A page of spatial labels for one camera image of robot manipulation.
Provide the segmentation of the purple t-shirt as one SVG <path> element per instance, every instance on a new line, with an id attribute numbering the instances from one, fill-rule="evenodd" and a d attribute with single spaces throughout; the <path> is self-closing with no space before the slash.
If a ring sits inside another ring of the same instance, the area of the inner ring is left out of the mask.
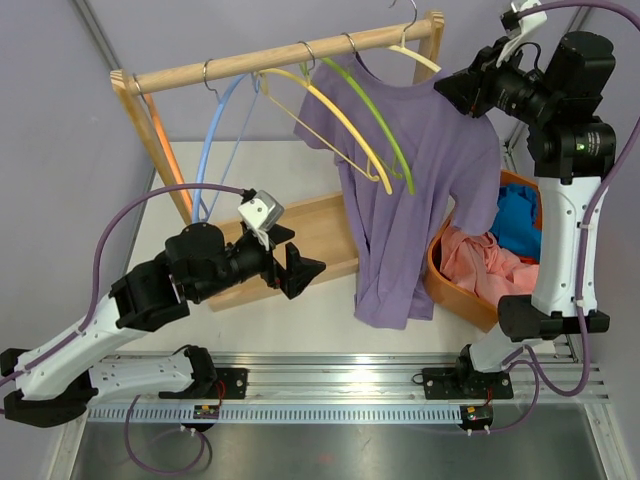
<path id="1" fill-rule="evenodd" d="M 441 70 L 412 86 L 389 85 L 353 54 L 335 63 L 350 74 L 380 111 L 410 167 L 408 189 L 395 152 L 371 110 L 331 66 L 317 67 L 312 84 L 352 122 L 391 171 L 392 190 L 363 172 L 368 157 L 346 127 L 307 94 L 295 135 L 312 149 L 338 150 L 338 168 L 351 233 L 359 255 L 355 317 L 375 328 L 403 330 L 410 319 L 429 320 L 434 303 L 422 278 L 428 246 L 454 200 L 453 224 L 481 235 L 493 224 L 500 184 L 499 138 L 487 117 L 459 113 L 434 85 Z"/>

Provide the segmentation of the cream plastic hanger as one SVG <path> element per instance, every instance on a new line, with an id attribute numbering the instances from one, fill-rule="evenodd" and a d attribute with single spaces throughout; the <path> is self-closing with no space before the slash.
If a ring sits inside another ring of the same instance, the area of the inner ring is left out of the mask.
<path id="1" fill-rule="evenodd" d="M 439 11 L 429 11 L 426 14 L 425 20 L 429 22 L 431 33 L 426 37 L 421 37 L 419 48 L 412 50 L 407 46 L 407 32 L 418 21 L 418 9 L 414 0 L 411 0 L 410 4 L 413 8 L 412 20 L 403 27 L 399 42 L 388 46 L 387 49 L 409 57 L 416 62 L 413 80 L 415 83 L 420 83 L 430 78 L 432 74 L 441 71 L 441 67 L 436 63 L 436 60 L 444 33 L 444 15 Z"/>

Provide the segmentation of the green plastic hanger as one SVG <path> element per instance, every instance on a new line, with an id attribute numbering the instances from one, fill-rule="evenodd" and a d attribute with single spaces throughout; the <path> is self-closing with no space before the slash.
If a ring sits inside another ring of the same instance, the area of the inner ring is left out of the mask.
<path id="1" fill-rule="evenodd" d="M 317 57 L 311 47 L 311 45 L 308 42 L 305 42 L 303 40 L 299 40 L 299 43 L 301 45 L 303 45 L 305 47 L 305 49 L 307 50 L 307 52 L 310 55 L 311 58 L 311 62 L 312 62 L 312 66 L 316 66 L 316 62 L 317 62 Z M 330 68 L 330 70 L 333 73 L 336 73 L 342 80 L 344 80 L 347 84 L 347 86 L 349 87 L 349 89 L 356 94 L 356 96 L 361 100 L 361 102 L 364 104 L 364 107 L 368 110 L 368 112 L 371 114 L 371 116 L 373 117 L 374 122 L 378 125 L 378 127 L 380 128 L 383 137 L 387 140 L 387 142 L 389 143 L 390 147 L 391 147 L 391 151 L 394 155 L 394 162 L 392 164 L 391 167 L 389 167 L 387 165 L 387 163 L 381 158 L 381 156 L 375 151 L 375 149 L 369 144 L 369 142 L 366 140 L 365 136 L 362 134 L 362 136 L 365 138 L 365 140 L 368 142 L 368 144 L 371 146 L 371 148 L 374 150 L 374 152 L 376 153 L 376 155 L 378 156 L 378 158 L 381 160 L 383 167 L 385 168 L 386 173 L 388 174 L 389 180 L 391 182 L 392 185 L 392 181 L 390 179 L 390 176 L 396 178 L 396 179 L 401 179 L 403 176 L 407 176 L 408 179 L 406 181 L 406 183 L 408 184 L 408 186 L 412 185 L 412 176 L 409 170 L 409 165 L 408 162 L 406 160 L 406 157 L 403 153 L 403 150 L 399 144 L 399 141 L 396 139 L 396 137 L 394 136 L 394 134 L 392 133 L 392 130 L 389 126 L 389 124 L 387 123 L 387 121 L 384 119 L 382 112 L 379 110 L 379 108 L 375 105 L 375 103 L 373 102 L 372 98 L 369 96 L 368 93 L 365 92 L 364 88 L 358 83 L 358 81 L 355 79 L 355 77 L 351 74 L 348 73 L 347 70 L 340 66 L 335 60 L 332 60 L 329 57 L 322 57 L 321 58 L 321 62 L 323 63 L 324 66 L 328 66 Z M 295 124 L 296 127 L 301 127 L 305 132 L 309 133 L 315 140 L 317 140 L 310 132 L 308 132 L 302 125 L 299 124 Z M 367 157 L 365 154 L 365 166 L 367 163 Z"/>

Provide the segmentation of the blue t-shirt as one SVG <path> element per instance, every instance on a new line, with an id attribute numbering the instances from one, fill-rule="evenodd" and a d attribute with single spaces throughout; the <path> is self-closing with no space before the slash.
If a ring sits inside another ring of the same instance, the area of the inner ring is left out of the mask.
<path id="1" fill-rule="evenodd" d="M 501 248 L 538 263 L 541 230 L 536 226 L 540 209 L 532 187 L 509 183 L 499 188 L 498 211 L 490 228 Z"/>

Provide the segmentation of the pink t-shirt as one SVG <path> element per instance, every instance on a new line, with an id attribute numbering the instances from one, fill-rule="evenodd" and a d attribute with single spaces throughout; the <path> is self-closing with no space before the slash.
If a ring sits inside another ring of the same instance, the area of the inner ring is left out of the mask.
<path id="1" fill-rule="evenodd" d="M 449 226 L 441 237 L 439 270 L 456 286 L 497 307 L 504 296 L 531 295 L 539 266 L 500 247 L 489 232 L 470 236 Z"/>

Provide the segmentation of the orange plastic hanger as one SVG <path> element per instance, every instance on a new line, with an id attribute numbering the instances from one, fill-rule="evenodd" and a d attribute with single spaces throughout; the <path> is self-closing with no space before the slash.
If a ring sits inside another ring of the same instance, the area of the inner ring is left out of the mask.
<path id="1" fill-rule="evenodd" d="M 151 118 L 151 122 L 154 126 L 156 135 L 158 136 L 160 145 L 162 147 L 163 153 L 166 157 L 166 160 L 168 162 L 169 165 L 169 169 L 171 171 L 171 176 L 173 178 L 173 180 L 177 183 L 177 184 L 184 184 L 185 180 L 182 174 L 182 170 L 176 160 L 174 151 L 172 149 L 171 143 L 169 141 L 168 135 L 166 133 L 164 124 L 161 120 L 161 117 L 159 115 L 159 112 L 157 110 L 157 107 L 155 105 L 155 102 L 152 98 L 151 94 L 143 94 L 140 88 L 140 84 L 138 82 L 138 79 L 136 77 L 135 74 L 132 75 L 133 77 L 133 81 L 136 85 L 136 88 L 138 90 L 138 92 L 140 93 L 140 96 L 142 97 L 144 103 L 147 106 L 147 110 L 148 113 L 150 115 Z"/>

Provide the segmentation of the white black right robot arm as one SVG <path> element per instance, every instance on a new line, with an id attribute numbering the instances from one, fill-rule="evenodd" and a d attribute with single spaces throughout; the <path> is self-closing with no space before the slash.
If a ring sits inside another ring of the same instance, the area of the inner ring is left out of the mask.
<path id="1" fill-rule="evenodd" d="M 506 38 L 478 52 L 472 64 L 435 82 L 461 114 L 493 108 L 525 123 L 542 206 L 539 273 L 530 295 L 499 300 L 498 323 L 467 345 L 445 376 L 467 398 L 508 379 L 504 370 L 523 350 L 563 334 L 587 341 L 605 333 L 594 287 L 604 180 L 614 166 L 616 134 L 596 116 L 616 60 L 607 38 L 575 31 L 559 42 L 545 71 L 520 69 L 520 50 L 500 60 Z"/>

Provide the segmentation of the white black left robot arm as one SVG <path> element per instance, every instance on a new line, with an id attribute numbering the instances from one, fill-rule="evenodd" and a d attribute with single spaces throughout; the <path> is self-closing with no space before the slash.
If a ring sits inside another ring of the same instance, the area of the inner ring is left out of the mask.
<path id="1" fill-rule="evenodd" d="M 160 359 L 111 361 L 119 347 L 189 316 L 199 304 L 255 276 L 289 299 L 326 269 L 301 256 L 294 231 L 276 226 L 266 245 L 249 230 L 234 243 L 208 223 L 166 240 L 154 259 L 115 282 L 90 320 L 79 320 L 33 350 L 1 355 L 1 375 L 15 382 L 3 399 L 5 419 L 50 428 L 70 422 L 98 403 L 152 394 L 161 399 L 204 399 L 217 392 L 208 350 L 189 345 Z"/>

